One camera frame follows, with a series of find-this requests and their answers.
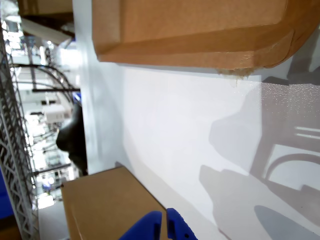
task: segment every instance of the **brown cardboard box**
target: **brown cardboard box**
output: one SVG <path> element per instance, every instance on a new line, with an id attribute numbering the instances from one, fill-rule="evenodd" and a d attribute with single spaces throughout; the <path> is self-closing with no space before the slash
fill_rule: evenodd
<path id="1" fill-rule="evenodd" d="M 320 22 L 320 0 L 92 0 L 100 61 L 241 69 L 291 57 Z"/>
<path id="2" fill-rule="evenodd" d="M 72 240 L 118 240 L 151 211 L 163 213 L 160 239 L 168 239 L 166 210 L 125 167 L 68 181 L 61 189 Z"/>
<path id="3" fill-rule="evenodd" d="M 20 16 L 72 13 L 72 0 L 18 0 Z"/>

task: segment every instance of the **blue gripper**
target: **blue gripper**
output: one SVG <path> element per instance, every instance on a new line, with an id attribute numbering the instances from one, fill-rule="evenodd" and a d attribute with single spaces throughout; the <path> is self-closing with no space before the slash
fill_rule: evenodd
<path id="1" fill-rule="evenodd" d="M 159 240 L 162 213 L 151 211 L 137 221 L 119 240 Z M 173 208 L 166 210 L 168 238 L 172 240 L 197 240 L 181 215 Z"/>

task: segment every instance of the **blue panel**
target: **blue panel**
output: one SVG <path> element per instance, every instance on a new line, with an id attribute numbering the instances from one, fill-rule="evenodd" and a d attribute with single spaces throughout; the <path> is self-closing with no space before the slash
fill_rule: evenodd
<path id="1" fill-rule="evenodd" d="M 0 219 L 13 215 L 10 199 L 8 197 L 5 181 L 0 171 Z"/>

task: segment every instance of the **wire rack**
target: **wire rack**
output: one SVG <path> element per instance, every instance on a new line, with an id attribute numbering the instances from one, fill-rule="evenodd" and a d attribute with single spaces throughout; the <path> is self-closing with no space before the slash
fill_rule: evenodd
<path id="1" fill-rule="evenodd" d="M 15 68 L 9 67 L 13 58 L 6 44 L 0 30 L 0 168 L 22 239 L 39 240 L 33 154 Z"/>

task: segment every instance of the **metal frame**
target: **metal frame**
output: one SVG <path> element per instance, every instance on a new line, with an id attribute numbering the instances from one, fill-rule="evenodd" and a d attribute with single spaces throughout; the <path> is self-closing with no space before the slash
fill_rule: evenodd
<path id="1" fill-rule="evenodd" d="M 0 168 L 23 240 L 39 240 L 33 154 L 12 56 L 0 31 Z"/>

